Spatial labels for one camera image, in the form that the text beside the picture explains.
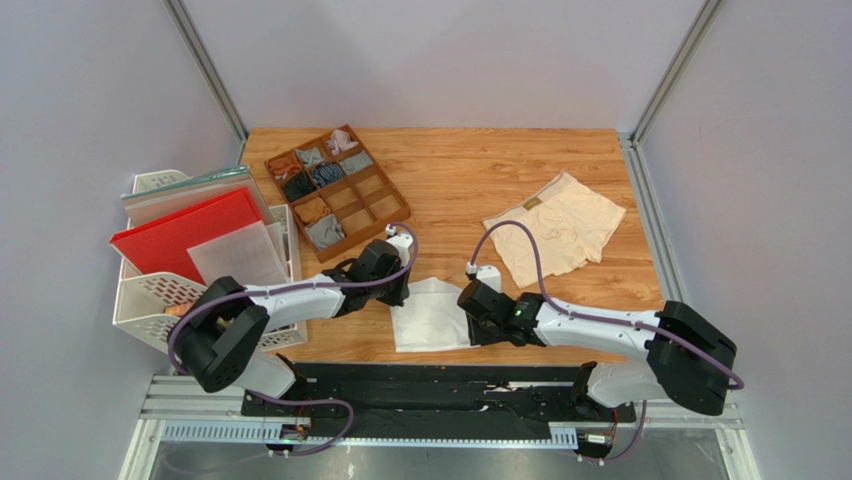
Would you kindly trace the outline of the white underwear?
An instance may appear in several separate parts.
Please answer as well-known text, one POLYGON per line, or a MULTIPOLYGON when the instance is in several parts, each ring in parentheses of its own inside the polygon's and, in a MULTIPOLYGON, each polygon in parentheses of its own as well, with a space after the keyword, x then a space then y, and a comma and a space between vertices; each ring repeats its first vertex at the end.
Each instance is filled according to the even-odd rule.
POLYGON ((391 308, 397 353, 471 349, 465 312, 457 305, 462 289, 431 277, 409 284, 402 307, 391 308))

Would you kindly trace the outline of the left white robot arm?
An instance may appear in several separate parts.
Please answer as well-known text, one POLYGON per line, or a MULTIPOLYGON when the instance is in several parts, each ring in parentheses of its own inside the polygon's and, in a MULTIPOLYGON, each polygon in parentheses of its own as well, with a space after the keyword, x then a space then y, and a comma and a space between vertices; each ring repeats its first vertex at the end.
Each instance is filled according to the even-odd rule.
POLYGON ((402 306, 416 247, 405 233, 373 240, 357 258, 294 283, 254 286, 222 277, 170 332, 170 360, 207 393, 238 386, 281 398, 296 374, 282 358, 260 352, 263 337, 304 321, 343 317, 371 301, 402 306))

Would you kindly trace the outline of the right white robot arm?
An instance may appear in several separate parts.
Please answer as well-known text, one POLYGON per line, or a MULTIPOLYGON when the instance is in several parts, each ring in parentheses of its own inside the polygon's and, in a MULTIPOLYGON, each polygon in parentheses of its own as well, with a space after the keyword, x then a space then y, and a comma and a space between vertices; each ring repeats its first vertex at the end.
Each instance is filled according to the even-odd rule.
POLYGON ((670 399, 692 412, 719 416, 733 377, 736 344, 689 305, 674 300, 659 311, 618 311, 572 305, 543 294, 513 299, 480 280, 457 300, 472 345, 572 346, 623 357, 582 366, 574 391, 595 404, 670 399))

